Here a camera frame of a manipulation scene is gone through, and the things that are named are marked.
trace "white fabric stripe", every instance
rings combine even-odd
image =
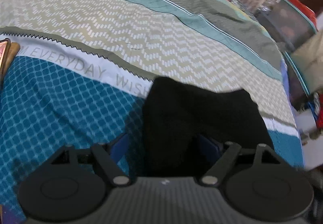
[[[57,41],[35,37],[0,35],[0,40],[10,38],[21,45],[17,56],[27,56],[55,63],[89,79],[110,84],[131,95],[145,98],[152,85],[151,81],[140,78],[113,62],[97,55],[87,54],[76,48],[66,47]],[[268,130],[296,136],[295,128],[281,124],[275,119],[263,117]]]
[[[280,133],[296,136],[297,138],[299,138],[299,134],[296,128],[284,125],[273,118],[263,117],[263,120],[268,130],[278,131]]]

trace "bed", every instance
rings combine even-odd
[[[119,166],[143,173],[141,107],[158,75],[215,92],[244,88],[275,151],[303,166],[283,86],[285,63],[227,0],[0,0],[0,38],[21,49],[0,103],[0,203],[19,217],[18,184],[64,144],[131,135]]]

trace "blue cloth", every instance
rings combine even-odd
[[[110,149],[110,157],[118,163],[120,159],[126,154],[129,148],[129,135],[124,134],[122,137],[117,139],[117,142]]]
[[[317,116],[317,114],[315,113],[315,104],[314,104],[314,102],[307,102],[306,104],[305,104],[305,108],[307,109],[307,108],[309,108],[311,111],[312,111],[312,114],[313,114],[313,117],[314,117],[314,119],[315,119],[315,121],[318,119],[318,116]]]
[[[280,60],[280,72],[282,73],[282,77],[283,77],[283,87],[284,87],[285,93],[287,95],[289,105],[291,106],[290,101],[289,101],[289,81],[288,81],[288,74],[287,74],[287,65],[286,65],[284,59]]]
[[[128,133],[129,151],[118,165],[130,176],[144,174],[144,99],[26,56],[13,60],[0,99],[0,204],[19,217],[19,183],[66,143],[88,148]],[[298,138],[269,135],[280,156],[302,165]]]

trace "wall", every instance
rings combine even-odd
[[[318,29],[319,29],[319,30],[322,30],[322,29],[323,29],[323,13],[321,13],[321,14],[316,18],[316,21],[317,21]]]

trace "black cloth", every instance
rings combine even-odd
[[[185,161],[191,163],[196,156],[192,141],[198,134],[221,143],[236,142],[243,148],[256,148],[259,143],[273,148],[258,106],[245,90],[214,93],[157,77],[143,105],[148,171],[178,175]]]

